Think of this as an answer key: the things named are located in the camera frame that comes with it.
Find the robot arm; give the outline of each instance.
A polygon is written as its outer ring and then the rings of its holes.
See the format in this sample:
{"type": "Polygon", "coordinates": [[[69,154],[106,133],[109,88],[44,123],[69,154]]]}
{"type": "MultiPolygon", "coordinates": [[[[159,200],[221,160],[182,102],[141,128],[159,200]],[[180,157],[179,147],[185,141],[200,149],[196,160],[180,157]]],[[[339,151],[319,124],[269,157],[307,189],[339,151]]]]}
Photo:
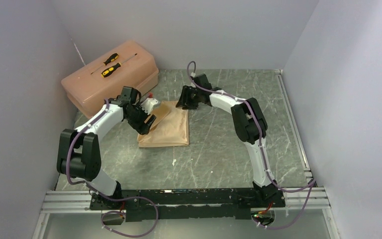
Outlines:
{"type": "MultiPolygon", "coordinates": [[[[209,97],[211,105],[213,107],[218,107],[230,114],[233,114],[233,113],[236,114],[236,111],[239,110],[241,107],[240,105],[242,104],[242,101],[245,100],[242,98],[232,99],[230,97],[227,97],[223,95],[225,93],[224,90],[217,90],[217,92],[220,92],[221,94],[211,94],[209,97]]],[[[262,144],[263,144],[262,147],[265,148],[266,147],[265,137],[263,137],[262,139],[262,144]]],[[[264,168],[263,159],[261,158],[259,141],[255,140],[254,143],[249,143],[248,141],[245,140],[244,145],[245,147],[247,147],[248,154],[250,156],[251,164],[253,167],[254,183],[256,183],[259,187],[264,187],[269,185],[270,180],[268,180],[268,178],[266,177],[266,172],[265,172],[266,169],[264,168]]]]}
{"type": "Polygon", "coordinates": [[[266,147],[266,130],[267,123],[264,118],[264,115],[258,105],[258,102],[254,98],[250,99],[242,99],[242,98],[230,98],[226,96],[225,92],[216,87],[212,88],[211,84],[208,82],[207,76],[205,74],[201,74],[193,77],[193,80],[199,86],[219,92],[220,94],[213,94],[210,92],[203,91],[199,88],[196,88],[194,85],[192,86],[183,86],[181,97],[178,101],[177,107],[181,107],[183,109],[196,109],[198,107],[198,103],[205,103],[212,107],[218,107],[230,114],[232,114],[232,119],[234,122],[235,132],[238,135],[239,139],[244,142],[248,154],[250,156],[253,174],[254,174],[254,186],[257,188],[269,187],[271,188],[271,182],[267,178],[266,168],[264,167],[263,159],[261,158],[260,147],[266,147]],[[253,112],[256,114],[256,120],[262,128],[262,145],[259,143],[260,134],[258,129],[254,124],[254,119],[249,117],[248,107],[243,101],[247,101],[251,106],[253,112]]]}
{"type": "MultiPolygon", "coordinates": [[[[108,106],[103,106],[93,118],[82,126],[74,130],[66,129],[61,133],[57,170],[59,173],[66,173],[67,155],[72,143],[74,148],[82,146],[81,153],[71,152],[69,172],[71,176],[75,177],[72,181],[85,182],[99,192],[119,199],[122,198],[120,183],[110,178],[101,169],[99,143],[111,128],[123,120],[127,120],[139,134],[147,134],[156,119],[149,113],[158,107],[160,102],[151,95],[141,97],[139,91],[131,87],[124,87],[119,96],[109,99],[108,102],[108,106]],[[81,135],[77,137],[77,141],[73,142],[79,133],[81,135]]],[[[107,205],[117,206],[116,203],[109,201],[107,205]]]]}

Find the toolbox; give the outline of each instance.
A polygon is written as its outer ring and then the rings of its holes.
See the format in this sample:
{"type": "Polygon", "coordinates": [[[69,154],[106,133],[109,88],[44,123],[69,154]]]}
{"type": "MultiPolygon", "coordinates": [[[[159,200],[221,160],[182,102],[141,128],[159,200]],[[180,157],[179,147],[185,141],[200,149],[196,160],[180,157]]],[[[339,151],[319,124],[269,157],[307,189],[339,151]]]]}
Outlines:
{"type": "Polygon", "coordinates": [[[127,41],[64,78],[62,85],[71,102],[91,118],[101,109],[104,99],[115,98],[124,86],[134,87],[143,95],[149,92],[158,83],[158,73],[154,57],[136,42],[127,41]],[[105,65],[114,53],[119,56],[105,65]],[[104,77],[104,71],[113,70],[118,63],[122,63],[121,67],[104,77]]]}

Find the paper bag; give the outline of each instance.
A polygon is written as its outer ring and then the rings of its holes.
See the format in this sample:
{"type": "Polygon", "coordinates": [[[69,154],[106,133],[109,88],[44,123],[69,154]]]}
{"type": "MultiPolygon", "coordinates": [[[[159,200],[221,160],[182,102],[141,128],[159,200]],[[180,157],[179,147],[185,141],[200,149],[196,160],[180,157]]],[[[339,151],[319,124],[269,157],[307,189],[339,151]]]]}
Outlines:
{"type": "Polygon", "coordinates": [[[146,135],[138,135],[139,147],[169,147],[189,145],[188,110],[175,108],[178,101],[162,102],[169,107],[170,112],[165,115],[156,126],[146,135]]]}

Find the black metal plate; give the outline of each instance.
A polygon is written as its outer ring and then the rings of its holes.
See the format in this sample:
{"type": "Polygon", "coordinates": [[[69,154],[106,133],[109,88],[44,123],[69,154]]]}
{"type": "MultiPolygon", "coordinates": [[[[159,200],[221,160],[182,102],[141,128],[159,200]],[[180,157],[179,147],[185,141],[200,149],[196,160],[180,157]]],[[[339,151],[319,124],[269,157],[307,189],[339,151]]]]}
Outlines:
{"type": "MultiPolygon", "coordinates": [[[[219,217],[250,219],[251,208],[266,208],[272,201],[274,208],[285,206],[281,191],[263,201],[254,188],[122,190],[122,195],[125,198],[140,195],[152,200],[158,205],[159,219],[219,217]]],[[[153,206],[145,200],[137,200],[137,202],[128,200],[125,208],[127,222],[139,222],[156,217],[153,206]]],[[[90,209],[107,210],[105,205],[97,200],[92,201],[90,209]]]]}

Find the gray marble surface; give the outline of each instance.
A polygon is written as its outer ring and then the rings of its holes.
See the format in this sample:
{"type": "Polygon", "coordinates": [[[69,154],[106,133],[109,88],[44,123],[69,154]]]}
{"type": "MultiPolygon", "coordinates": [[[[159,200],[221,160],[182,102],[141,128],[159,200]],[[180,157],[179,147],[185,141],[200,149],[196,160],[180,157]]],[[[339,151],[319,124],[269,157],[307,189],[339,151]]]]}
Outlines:
{"type": "MultiPolygon", "coordinates": [[[[271,70],[199,70],[213,86],[241,98],[258,100],[266,117],[267,154],[277,182],[284,187],[306,185],[303,165],[289,123],[283,95],[271,70]]],[[[185,70],[162,70],[151,91],[161,101],[179,99],[189,85],[185,70]]],[[[76,125],[87,119],[78,114],[76,125]]],[[[127,122],[117,124],[102,140],[102,168],[123,189],[251,187],[252,167],[244,144],[235,134],[232,117],[200,104],[189,112],[188,146],[139,148],[137,132],[127,122]]],[[[85,190],[68,185],[60,175],[57,190],[85,190]]]]}

